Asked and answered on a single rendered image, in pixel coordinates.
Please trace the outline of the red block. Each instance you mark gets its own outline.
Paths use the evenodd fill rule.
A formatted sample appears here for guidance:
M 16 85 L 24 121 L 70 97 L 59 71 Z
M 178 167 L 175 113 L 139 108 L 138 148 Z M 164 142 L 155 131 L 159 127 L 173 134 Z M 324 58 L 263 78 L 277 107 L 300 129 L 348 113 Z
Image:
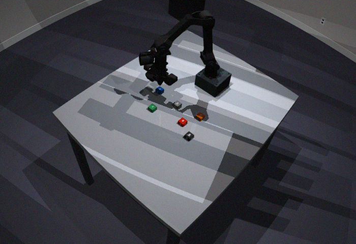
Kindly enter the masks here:
M 187 124 L 187 120 L 185 120 L 183 117 L 178 121 L 178 124 L 182 127 L 184 127 Z

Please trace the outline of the orange block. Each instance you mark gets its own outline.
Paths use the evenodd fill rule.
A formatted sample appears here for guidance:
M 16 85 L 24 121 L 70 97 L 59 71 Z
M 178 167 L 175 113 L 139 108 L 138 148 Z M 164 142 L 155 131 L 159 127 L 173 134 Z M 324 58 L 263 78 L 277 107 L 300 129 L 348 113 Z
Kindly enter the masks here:
M 199 120 L 199 121 L 202 121 L 204 118 L 205 118 L 205 115 L 202 114 L 201 112 L 199 112 L 199 113 L 196 115 L 196 119 Z

